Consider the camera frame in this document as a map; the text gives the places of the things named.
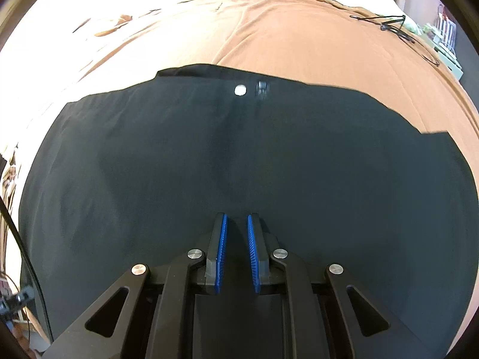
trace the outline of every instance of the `triangular cutout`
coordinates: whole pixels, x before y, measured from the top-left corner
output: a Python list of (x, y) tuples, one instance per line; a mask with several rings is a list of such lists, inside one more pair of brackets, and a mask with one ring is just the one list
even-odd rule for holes
[(111, 337), (120, 317), (121, 309), (128, 296), (128, 288), (121, 287), (90, 320), (85, 324), (88, 331), (98, 333), (104, 337)]
[(354, 286), (348, 286), (346, 291), (363, 336), (372, 336), (389, 329), (389, 323)]

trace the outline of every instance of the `striped object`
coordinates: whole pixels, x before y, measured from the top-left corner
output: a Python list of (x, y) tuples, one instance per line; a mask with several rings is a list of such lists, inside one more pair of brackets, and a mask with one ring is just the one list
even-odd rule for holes
[(454, 55), (454, 47), (456, 46), (456, 24), (449, 20), (449, 18), (443, 12), (439, 12), (437, 18), (434, 22), (434, 26), (441, 32), (442, 35), (442, 42), (447, 46), (449, 51), (451, 51)]

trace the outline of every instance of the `ridged blue surface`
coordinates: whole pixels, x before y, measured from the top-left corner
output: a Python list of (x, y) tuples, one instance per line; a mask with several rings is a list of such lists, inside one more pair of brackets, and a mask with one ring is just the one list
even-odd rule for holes
[(221, 289), (221, 282), (225, 273), (225, 250), (226, 238), (228, 233), (228, 216), (223, 215), (223, 224), (221, 225), (221, 234), (219, 236), (218, 255), (216, 256), (216, 279), (215, 291), (218, 294)]
[(250, 245), (251, 274), (253, 275), (254, 290), (260, 292), (260, 270), (258, 262), (258, 251), (256, 250), (256, 240), (253, 231), (253, 219), (251, 214), (248, 216), (248, 244)]

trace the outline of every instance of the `round metal bolt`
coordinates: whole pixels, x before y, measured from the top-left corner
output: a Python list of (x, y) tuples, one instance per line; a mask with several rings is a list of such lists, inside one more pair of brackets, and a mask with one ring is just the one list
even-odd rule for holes
[(343, 271), (344, 271), (344, 268), (342, 268), (341, 265), (332, 264), (330, 266), (330, 272), (333, 274), (339, 275), (339, 274), (342, 274)]
[(147, 267), (145, 265), (134, 265), (132, 268), (131, 268), (131, 272), (134, 274), (134, 275), (142, 275), (145, 273), (145, 271), (147, 270)]
[(272, 255), (277, 259), (284, 259), (288, 256), (288, 251), (282, 248), (277, 248), (272, 252)]
[(203, 255), (203, 251), (199, 250), (198, 248), (193, 248), (192, 250), (188, 251), (188, 258), (190, 259), (201, 258), (202, 255)]
[(235, 88), (236, 95), (245, 95), (246, 94), (246, 86), (245, 85), (238, 85)]

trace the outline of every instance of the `black cloth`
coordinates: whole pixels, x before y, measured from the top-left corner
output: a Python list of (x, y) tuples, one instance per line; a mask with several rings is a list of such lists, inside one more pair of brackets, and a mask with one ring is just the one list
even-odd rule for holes
[(132, 265), (190, 249), (217, 212), (243, 241), (227, 246), (227, 260), (244, 261), (238, 275), (250, 277), (246, 217), (257, 212), (284, 248), (346, 266), (447, 352), (479, 260), (476, 188), (449, 134), (420, 134), (354, 90), (208, 65), (89, 95), (51, 126), (19, 214), (54, 335)]

